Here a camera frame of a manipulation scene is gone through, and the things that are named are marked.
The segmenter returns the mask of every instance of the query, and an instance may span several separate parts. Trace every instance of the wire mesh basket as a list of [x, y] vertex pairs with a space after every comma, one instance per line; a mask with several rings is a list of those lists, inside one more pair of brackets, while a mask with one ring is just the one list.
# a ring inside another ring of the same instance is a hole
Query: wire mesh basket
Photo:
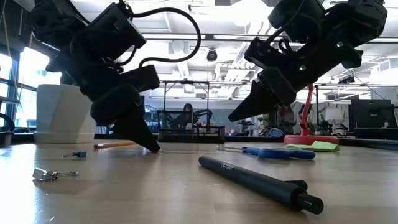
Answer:
[[225, 127], [193, 124], [191, 111], [157, 111], [159, 142], [225, 143]]

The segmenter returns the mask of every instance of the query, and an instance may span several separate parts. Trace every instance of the wooden table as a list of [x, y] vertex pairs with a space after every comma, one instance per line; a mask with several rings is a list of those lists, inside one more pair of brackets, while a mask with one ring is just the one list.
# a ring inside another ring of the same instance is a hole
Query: wooden table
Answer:
[[[280, 144], [227, 144], [281, 146]], [[0, 223], [398, 223], [398, 153], [341, 147], [308, 160], [259, 160], [212, 144], [93, 150], [92, 144], [0, 149]], [[88, 151], [86, 159], [62, 154]], [[198, 164], [211, 156], [281, 180], [305, 180], [321, 215], [292, 212]], [[34, 167], [78, 171], [32, 181]]]

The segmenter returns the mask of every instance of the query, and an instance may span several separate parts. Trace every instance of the pencil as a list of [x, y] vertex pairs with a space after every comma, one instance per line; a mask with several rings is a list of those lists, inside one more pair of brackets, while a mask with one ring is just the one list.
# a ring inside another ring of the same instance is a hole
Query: pencil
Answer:
[[137, 143], [132, 142], [132, 141], [126, 141], [126, 142], [115, 142], [115, 143], [103, 143], [103, 144], [95, 144], [94, 148], [95, 149], [107, 149], [110, 147], [119, 147], [119, 146], [131, 146], [135, 145]]

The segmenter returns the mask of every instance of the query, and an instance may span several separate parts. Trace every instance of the computer monitor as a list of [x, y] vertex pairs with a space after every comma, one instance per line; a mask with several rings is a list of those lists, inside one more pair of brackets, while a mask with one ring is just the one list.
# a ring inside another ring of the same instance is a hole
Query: computer monitor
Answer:
[[351, 100], [355, 128], [396, 128], [391, 100]]

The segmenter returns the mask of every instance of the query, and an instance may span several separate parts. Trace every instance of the white pot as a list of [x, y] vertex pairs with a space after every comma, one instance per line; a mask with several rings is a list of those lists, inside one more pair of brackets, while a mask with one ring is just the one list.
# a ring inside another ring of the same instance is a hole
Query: white pot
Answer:
[[88, 143], [94, 140], [95, 122], [91, 101], [71, 85], [39, 85], [37, 143]]

